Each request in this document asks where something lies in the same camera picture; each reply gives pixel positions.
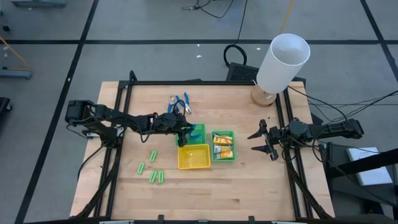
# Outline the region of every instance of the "wire cutters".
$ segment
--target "wire cutters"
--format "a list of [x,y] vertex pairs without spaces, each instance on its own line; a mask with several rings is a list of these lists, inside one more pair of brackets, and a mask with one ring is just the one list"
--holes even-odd
[[170,99],[169,99],[169,108],[167,109],[167,112],[168,112],[168,113],[171,113],[171,112],[172,112],[173,106],[174,106],[174,96],[173,96],[173,95],[170,95]]
[[179,101],[181,106],[185,106],[185,111],[188,114],[192,114],[191,108],[189,107],[189,97],[187,93],[184,93],[184,96],[185,96],[185,104],[182,101],[180,101],[180,98],[177,95],[175,95],[175,98],[177,99],[177,102]]

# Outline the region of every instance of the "lamp base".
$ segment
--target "lamp base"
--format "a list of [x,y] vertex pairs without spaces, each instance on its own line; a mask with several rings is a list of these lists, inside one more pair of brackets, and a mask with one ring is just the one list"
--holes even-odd
[[276,100],[276,93],[267,93],[259,85],[255,85],[250,93],[251,101],[257,106],[270,106]]

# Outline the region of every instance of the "wooden tabletop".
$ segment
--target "wooden tabletop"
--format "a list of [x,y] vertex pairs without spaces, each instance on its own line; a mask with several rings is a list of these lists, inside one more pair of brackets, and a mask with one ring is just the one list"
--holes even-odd
[[[98,103],[113,108],[117,82],[102,83]],[[305,92],[303,83],[290,86]],[[206,132],[231,130],[235,133],[236,161],[212,162],[209,169],[179,170],[177,147],[173,135],[151,135],[141,143],[137,133],[130,129],[124,138],[121,164],[112,212],[112,219],[155,220],[165,215],[166,220],[294,220],[292,197],[286,164],[279,157],[271,161],[269,155],[252,151],[253,146],[265,144],[264,138],[247,140],[258,130],[260,119],[268,127],[278,126],[276,105],[256,106],[250,100],[252,86],[168,86],[136,85],[132,88],[129,114],[158,114],[167,111],[169,95],[190,97],[190,123],[205,123]],[[120,110],[123,109],[124,96]],[[307,99],[289,91],[293,114],[301,121],[311,123]],[[288,123],[285,105],[285,123]],[[85,158],[100,146],[99,139],[88,141]],[[281,148],[275,147],[279,155]],[[153,150],[158,152],[155,162],[149,162]],[[103,165],[102,150],[82,170],[76,188],[71,215],[76,215],[87,204],[98,188]],[[311,149],[301,150],[308,189],[325,209],[334,216],[330,194],[322,164]],[[140,162],[145,162],[142,175],[137,174]],[[164,170],[163,184],[150,184],[153,170]],[[305,216],[303,196],[297,188],[301,214]],[[105,213],[108,192],[104,193],[101,214]]]

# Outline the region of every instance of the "yellow plastic tray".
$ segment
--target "yellow plastic tray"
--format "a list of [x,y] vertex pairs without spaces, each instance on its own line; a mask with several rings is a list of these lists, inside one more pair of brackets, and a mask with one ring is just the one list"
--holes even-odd
[[209,168],[210,148],[208,144],[186,145],[178,148],[178,168]]

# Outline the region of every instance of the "yellow package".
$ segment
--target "yellow package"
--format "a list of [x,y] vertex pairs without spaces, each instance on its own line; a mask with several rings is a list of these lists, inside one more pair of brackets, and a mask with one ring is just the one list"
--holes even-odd
[[231,146],[214,146],[214,153],[228,152],[231,150]]
[[234,157],[234,153],[232,151],[215,154],[215,159],[229,159],[232,157]]
[[224,136],[218,136],[218,135],[214,135],[213,138],[213,143],[214,144],[232,144],[232,138],[231,137],[224,137]]

